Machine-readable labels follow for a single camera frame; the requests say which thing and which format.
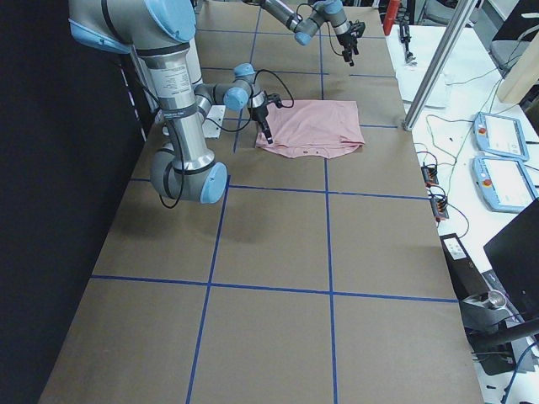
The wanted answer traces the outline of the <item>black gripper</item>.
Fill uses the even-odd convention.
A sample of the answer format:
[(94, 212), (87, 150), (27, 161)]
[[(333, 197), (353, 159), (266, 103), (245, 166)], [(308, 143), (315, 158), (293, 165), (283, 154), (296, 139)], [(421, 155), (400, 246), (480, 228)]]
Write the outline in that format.
[(366, 23), (356, 20), (348, 21), (343, 32), (337, 34), (338, 42), (344, 48), (344, 61), (350, 66), (354, 66), (352, 52), (359, 55), (358, 40), (365, 32)]
[(260, 123), (260, 128), (268, 144), (273, 142), (272, 132), (266, 118), (269, 114), (268, 106), (270, 104), (279, 104), (280, 95), (278, 93), (258, 93), (252, 98), (250, 107), (251, 120)]

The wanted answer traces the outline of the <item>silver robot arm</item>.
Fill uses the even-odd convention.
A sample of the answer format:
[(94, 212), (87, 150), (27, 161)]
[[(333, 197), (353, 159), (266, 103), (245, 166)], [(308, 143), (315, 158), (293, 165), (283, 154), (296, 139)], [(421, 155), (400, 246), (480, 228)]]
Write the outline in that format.
[(279, 105), (279, 95), (260, 88), (248, 63), (235, 68), (230, 84), (192, 81), (187, 55), (196, 20), (189, 1), (71, 1), (69, 15), (77, 42), (119, 54), (134, 51), (146, 64), (168, 129), (169, 141), (152, 161), (151, 182), (161, 199), (216, 203), (227, 185), (227, 168), (205, 143), (203, 123), (211, 107), (248, 107), (270, 137), (267, 107)]
[(350, 66), (355, 65), (353, 57), (359, 55), (358, 40), (363, 36), (366, 24), (359, 20), (348, 20), (341, 1), (301, 3), (296, 9), (288, 7), (283, 1), (259, 0), (243, 3), (265, 10), (292, 32), (300, 45), (308, 45), (323, 25), (327, 24), (342, 47), (340, 52), (335, 53)]

